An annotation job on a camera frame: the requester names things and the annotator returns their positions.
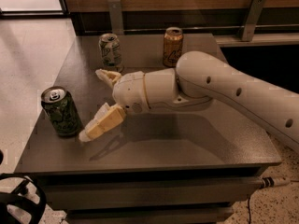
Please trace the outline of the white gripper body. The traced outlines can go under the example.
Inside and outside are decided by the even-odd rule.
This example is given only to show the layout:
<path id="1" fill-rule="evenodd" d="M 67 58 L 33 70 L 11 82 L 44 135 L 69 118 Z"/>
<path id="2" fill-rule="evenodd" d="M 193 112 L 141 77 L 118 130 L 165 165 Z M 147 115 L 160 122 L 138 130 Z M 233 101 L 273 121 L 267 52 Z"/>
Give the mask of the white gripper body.
<path id="1" fill-rule="evenodd" d="M 114 85 L 112 96 L 128 114 L 148 113 L 156 107 L 171 106 L 178 98 L 175 70 L 126 74 Z"/>

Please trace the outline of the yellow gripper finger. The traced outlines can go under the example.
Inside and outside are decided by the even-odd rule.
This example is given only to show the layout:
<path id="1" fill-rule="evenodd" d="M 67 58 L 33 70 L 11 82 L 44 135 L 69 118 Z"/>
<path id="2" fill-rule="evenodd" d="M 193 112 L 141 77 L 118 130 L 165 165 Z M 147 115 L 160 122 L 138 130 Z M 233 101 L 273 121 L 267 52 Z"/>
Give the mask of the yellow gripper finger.
<path id="1" fill-rule="evenodd" d="M 126 112 L 120 105 L 104 103 L 94 118 L 79 133 L 81 142 L 90 142 L 124 122 Z"/>
<path id="2" fill-rule="evenodd" d="M 98 69 L 95 74 L 100 80 L 105 82 L 110 88 L 113 88 L 117 81 L 121 78 L 121 73 L 115 71 L 108 71 L 104 69 Z"/>

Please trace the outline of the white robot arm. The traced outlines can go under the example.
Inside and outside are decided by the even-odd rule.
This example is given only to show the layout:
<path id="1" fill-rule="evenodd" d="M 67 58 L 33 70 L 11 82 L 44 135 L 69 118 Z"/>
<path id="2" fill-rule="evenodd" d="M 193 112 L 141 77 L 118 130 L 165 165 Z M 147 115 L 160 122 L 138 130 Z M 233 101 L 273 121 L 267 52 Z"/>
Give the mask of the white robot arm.
<path id="1" fill-rule="evenodd" d="M 197 110 L 217 99 L 299 152 L 299 95 L 244 74 L 203 51 L 184 53 L 174 68 L 126 75 L 98 69 L 96 75 L 112 89 L 115 104 L 100 107 L 79 133 L 82 142 L 119 126 L 128 115 Z"/>

